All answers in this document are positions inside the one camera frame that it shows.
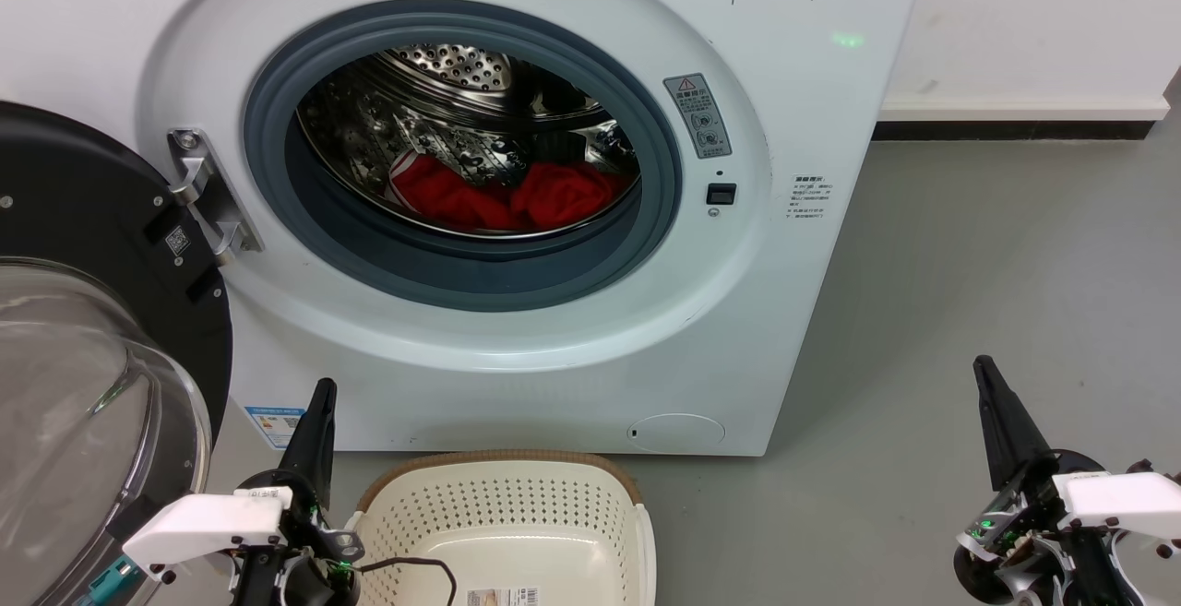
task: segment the metal hinge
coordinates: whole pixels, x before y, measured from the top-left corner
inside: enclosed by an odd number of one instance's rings
[[[262,250],[259,233],[242,210],[204,133],[197,129],[172,129],[168,132],[168,151],[182,177],[169,190],[201,222],[217,265],[228,265],[239,252]]]

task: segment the teal connector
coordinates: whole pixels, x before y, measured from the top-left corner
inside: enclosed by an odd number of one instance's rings
[[[139,567],[126,555],[120,556],[97,579],[90,582],[90,593],[74,601],[74,606],[105,606],[115,594],[122,593],[124,588],[135,585],[136,580],[143,575]]]

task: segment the green led light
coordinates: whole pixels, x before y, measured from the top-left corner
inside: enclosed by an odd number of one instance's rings
[[[866,44],[864,35],[848,34],[846,32],[834,32],[833,43],[843,48],[860,48]]]

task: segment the laundry basket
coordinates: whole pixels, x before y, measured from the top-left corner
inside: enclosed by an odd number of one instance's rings
[[[457,606],[652,606],[655,543],[632,480],[565,451],[475,451],[405,463],[361,496],[364,563],[442,560]],[[445,606],[435,566],[364,574],[361,606]]]

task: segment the brown basket rim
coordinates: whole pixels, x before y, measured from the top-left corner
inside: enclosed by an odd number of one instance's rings
[[[556,451],[547,449],[490,449],[483,451],[436,454],[433,456],[412,458],[402,463],[402,465],[393,468],[373,482],[365,494],[361,495],[361,499],[357,504],[357,510],[367,513],[378,494],[381,493],[381,489],[387,487],[393,480],[407,473],[426,468],[439,468],[442,465],[485,463],[491,461],[544,461],[549,463],[579,463],[581,465],[590,465],[593,468],[599,468],[612,477],[615,477],[615,480],[622,484],[627,495],[632,497],[632,504],[641,504],[644,502],[640,497],[640,489],[637,488],[632,476],[628,476],[627,473],[624,471],[624,468],[620,468],[614,462],[608,461],[602,456],[595,454],[580,454],[578,451]]]

